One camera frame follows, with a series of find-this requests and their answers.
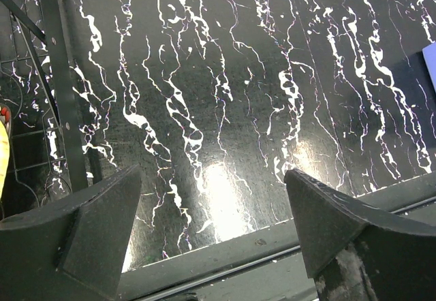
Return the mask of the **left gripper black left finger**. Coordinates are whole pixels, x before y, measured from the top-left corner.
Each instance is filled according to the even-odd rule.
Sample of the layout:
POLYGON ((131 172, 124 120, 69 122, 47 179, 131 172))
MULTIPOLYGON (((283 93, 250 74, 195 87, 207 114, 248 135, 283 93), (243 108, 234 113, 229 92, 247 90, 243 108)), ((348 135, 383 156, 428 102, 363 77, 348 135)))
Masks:
POLYGON ((140 189, 133 165, 2 220, 1 299, 115 299, 140 189))

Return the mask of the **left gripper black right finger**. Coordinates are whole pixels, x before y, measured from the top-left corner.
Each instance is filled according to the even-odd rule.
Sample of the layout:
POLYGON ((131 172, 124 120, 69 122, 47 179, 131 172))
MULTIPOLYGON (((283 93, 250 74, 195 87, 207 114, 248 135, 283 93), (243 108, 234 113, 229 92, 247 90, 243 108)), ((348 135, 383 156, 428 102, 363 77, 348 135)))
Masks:
POLYGON ((434 300, 435 227, 294 169, 285 175, 307 276, 320 300, 434 300))

